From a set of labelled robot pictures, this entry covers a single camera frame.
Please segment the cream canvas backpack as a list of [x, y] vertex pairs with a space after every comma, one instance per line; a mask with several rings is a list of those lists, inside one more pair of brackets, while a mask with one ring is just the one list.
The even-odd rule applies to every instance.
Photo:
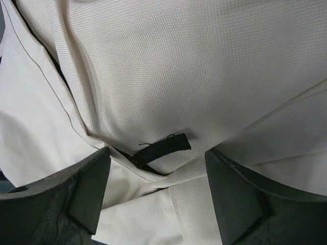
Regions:
[[1, 170], [102, 147], [94, 239], [221, 244], [204, 154], [326, 195], [326, 1], [1, 1]]

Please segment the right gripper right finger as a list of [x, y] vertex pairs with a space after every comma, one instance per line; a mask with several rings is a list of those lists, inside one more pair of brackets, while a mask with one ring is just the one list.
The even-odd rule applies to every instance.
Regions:
[[205, 153], [223, 244], [326, 244], [326, 197], [273, 181], [223, 156]]

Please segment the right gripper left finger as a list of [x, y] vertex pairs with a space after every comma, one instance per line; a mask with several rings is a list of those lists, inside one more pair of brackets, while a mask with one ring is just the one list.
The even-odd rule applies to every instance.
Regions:
[[1, 194], [1, 244], [90, 244], [110, 171], [110, 150]]

